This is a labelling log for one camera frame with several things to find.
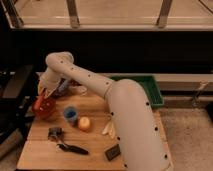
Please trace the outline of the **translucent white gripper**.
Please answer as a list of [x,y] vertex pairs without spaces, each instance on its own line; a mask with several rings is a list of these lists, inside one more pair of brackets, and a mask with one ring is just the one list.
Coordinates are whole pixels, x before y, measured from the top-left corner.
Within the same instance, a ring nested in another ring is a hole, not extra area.
[[46,71],[39,77],[38,94],[43,94],[48,98],[56,90],[61,80],[59,73],[47,68]]

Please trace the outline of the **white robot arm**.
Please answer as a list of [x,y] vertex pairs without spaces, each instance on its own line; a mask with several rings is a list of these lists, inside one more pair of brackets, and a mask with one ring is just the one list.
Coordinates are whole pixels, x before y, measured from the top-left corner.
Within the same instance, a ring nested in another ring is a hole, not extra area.
[[38,93],[46,90],[45,97],[49,97],[61,78],[71,78],[107,101],[126,171],[173,171],[151,104],[139,83],[115,81],[78,67],[69,52],[50,53],[45,63]]

